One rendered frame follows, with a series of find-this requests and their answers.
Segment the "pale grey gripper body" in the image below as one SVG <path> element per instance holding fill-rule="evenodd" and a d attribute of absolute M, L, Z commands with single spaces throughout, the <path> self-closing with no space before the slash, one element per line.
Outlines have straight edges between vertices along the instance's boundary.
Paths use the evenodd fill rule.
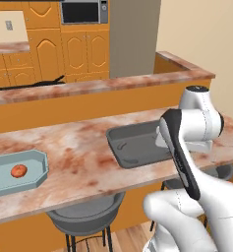
<path fill-rule="evenodd" d="M 159 128 L 156 128 L 156 134 L 157 136 L 156 136 L 155 144 L 158 147 L 166 148 L 167 145 L 161 136 Z M 186 146 L 190 152 L 208 154 L 212 149 L 212 140 L 202 141 L 202 142 L 187 142 Z"/>

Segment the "dark grey tupperware tray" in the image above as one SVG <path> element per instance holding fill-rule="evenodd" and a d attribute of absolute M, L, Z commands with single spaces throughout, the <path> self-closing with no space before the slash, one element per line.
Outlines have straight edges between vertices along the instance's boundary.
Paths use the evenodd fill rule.
<path fill-rule="evenodd" d="M 130 124 L 106 131 L 111 152 L 123 168 L 134 168 L 168 159 L 172 156 L 167 147 L 155 144 L 158 120 Z"/>

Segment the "grey fridge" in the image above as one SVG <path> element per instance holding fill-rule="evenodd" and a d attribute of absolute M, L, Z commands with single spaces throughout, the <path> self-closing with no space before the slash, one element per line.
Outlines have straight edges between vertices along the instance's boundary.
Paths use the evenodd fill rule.
<path fill-rule="evenodd" d="M 110 78 L 152 74 L 161 0 L 110 0 Z"/>

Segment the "light blue tupperware tray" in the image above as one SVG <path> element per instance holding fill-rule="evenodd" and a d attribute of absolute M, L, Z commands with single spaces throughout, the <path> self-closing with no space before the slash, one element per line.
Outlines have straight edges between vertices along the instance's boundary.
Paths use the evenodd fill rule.
<path fill-rule="evenodd" d="M 28 169 L 20 178 L 11 174 L 17 164 Z M 47 178 L 48 171 L 47 154 L 38 150 L 0 156 L 0 196 L 37 188 Z"/>

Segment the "red orange mango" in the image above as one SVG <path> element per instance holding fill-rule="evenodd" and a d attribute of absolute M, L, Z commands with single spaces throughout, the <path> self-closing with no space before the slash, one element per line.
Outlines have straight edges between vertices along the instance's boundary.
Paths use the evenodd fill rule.
<path fill-rule="evenodd" d="M 17 164 L 11 169 L 11 175 L 15 178 L 21 178 L 26 175 L 28 168 L 24 164 Z"/>

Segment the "grey bar stool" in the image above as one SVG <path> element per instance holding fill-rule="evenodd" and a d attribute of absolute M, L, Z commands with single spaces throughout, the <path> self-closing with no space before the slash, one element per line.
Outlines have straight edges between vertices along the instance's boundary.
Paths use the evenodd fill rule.
<path fill-rule="evenodd" d="M 102 232 L 103 245 L 113 252 L 110 224 L 115 220 L 125 192 L 47 212 L 57 229 L 65 234 L 68 252 L 77 252 L 76 237 Z"/>
<path fill-rule="evenodd" d="M 233 176 L 233 164 L 225 164 L 213 167 L 204 171 L 204 173 L 228 181 Z M 161 190 L 167 188 L 168 190 L 181 189 L 183 184 L 179 178 L 165 180 L 161 184 Z"/>

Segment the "orange kitchen island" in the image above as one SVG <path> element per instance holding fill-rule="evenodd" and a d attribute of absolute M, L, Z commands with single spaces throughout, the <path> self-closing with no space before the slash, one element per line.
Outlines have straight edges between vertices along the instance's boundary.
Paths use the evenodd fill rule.
<path fill-rule="evenodd" d="M 185 87 L 209 86 L 214 74 L 171 53 L 158 55 L 155 75 L 0 92 L 0 155 L 45 152 L 47 179 L 37 188 L 0 197 L 0 252 L 53 252 L 65 236 L 48 211 L 124 190 L 112 223 L 125 231 L 147 220 L 144 196 L 171 161 L 127 170 L 111 153 L 111 127 L 155 120 L 178 104 Z"/>

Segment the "orange cupboard run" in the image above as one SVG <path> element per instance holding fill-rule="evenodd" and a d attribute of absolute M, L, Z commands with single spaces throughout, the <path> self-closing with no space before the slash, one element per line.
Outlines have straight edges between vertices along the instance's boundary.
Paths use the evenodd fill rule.
<path fill-rule="evenodd" d="M 60 1 L 0 1 L 0 88 L 109 77 L 108 23 L 64 25 Z"/>

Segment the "long black tap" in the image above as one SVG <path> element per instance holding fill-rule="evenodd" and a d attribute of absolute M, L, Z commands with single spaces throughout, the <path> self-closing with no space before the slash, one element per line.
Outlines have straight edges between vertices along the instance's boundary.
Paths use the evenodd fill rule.
<path fill-rule="evenodd" d="M 19 90 L 19 89 L 25 89 L 25 88 L 36 88 L 36 87 L 44 87 L 44 86 L 61 85 L 61 84 L 65 84 L 65 82 L 62 81 L 64 77 L 65 77 L 65 75 L 62 75 L 53 81 L 40 81 L 40 82 L 30 84 L 30 85 L 1 87 L 0 91 L 9 91 L 9 90 Z"/>

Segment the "black and grey microwave oven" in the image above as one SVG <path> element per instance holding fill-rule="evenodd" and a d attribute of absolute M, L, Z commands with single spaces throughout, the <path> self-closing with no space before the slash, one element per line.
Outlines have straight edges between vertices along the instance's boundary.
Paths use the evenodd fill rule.
<path fill-rule="evenodd" d="M 108 23 L 108 0 L 61 0 L 59 7 L 64 25 Z"/>

